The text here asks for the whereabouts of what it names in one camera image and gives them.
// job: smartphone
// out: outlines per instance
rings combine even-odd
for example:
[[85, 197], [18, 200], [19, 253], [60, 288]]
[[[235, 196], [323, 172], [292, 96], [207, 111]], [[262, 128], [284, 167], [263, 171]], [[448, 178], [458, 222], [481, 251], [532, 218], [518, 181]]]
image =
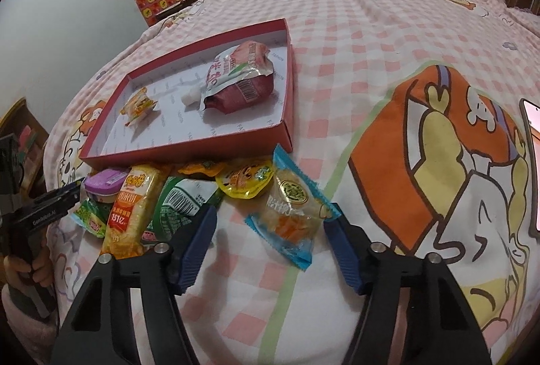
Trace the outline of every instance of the smartphone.
[[525, 121], [525, 134], [530, 150], [531, 179], [533, 183], [533, 198], [531, 199], [533, 215], [531, 216], [531, 225], [529, 234], [531, 237], [540, 238], [540, 206], [538, 205], [538, 187], [540, 187], [540, 172], [537, 166], [540, 164], [536, 157], [540, 157], [540, 107], [536, 104], [521, 99], [519, 109], [523, 120]]

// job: hand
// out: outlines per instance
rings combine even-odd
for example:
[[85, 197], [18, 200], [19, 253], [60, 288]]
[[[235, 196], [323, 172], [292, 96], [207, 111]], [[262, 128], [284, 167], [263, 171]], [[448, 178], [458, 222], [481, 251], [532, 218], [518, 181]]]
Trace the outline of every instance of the hand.
[[7, 283], [10, 284], [10, 286], [24, 292], [25, 287], [21, 277], [19, 277], [19, 273], [29, 273], [32, 271], [32, 268], [34, 270], [32, 279], [35, 283], [38, 283], [43, 287], [48, 287], [53, 283], [55, 277], [45, 235], [41, 240], [41, 246], [42, 249], [36, 259], [32, 262], [31, 267], [23, 259], [20, 259], [15, 255], [4, 257], [5, 276]]

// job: purple lid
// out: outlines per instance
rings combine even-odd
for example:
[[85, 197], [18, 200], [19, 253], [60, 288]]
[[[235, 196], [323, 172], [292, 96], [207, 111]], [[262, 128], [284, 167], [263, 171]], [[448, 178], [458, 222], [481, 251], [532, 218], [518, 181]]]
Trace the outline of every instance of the purple lid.
[[108, 168], [84, 180], [86, 191], [99, 196], [110, 196], [120, 191], [129, 170]]

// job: pink sleeve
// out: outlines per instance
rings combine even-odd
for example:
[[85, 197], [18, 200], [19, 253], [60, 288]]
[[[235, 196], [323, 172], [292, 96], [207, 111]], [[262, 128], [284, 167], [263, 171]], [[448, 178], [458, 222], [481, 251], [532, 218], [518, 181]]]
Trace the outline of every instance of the pink sleeve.
[[39, 364], [48, 363], [56, 339], [55, 316], [49, 323], [27, 316], [13, 304], [7, 285], [2, 289], [2, 303], [9, 326], [28, 354]]

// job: wall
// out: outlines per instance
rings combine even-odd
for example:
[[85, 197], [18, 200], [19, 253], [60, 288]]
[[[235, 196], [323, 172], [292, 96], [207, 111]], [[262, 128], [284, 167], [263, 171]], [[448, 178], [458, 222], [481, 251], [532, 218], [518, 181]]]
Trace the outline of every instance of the wall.
[[0, 117], [26, 95], [50, 131], [92, 75], [145, 29], [134, 0], [2, 0]]

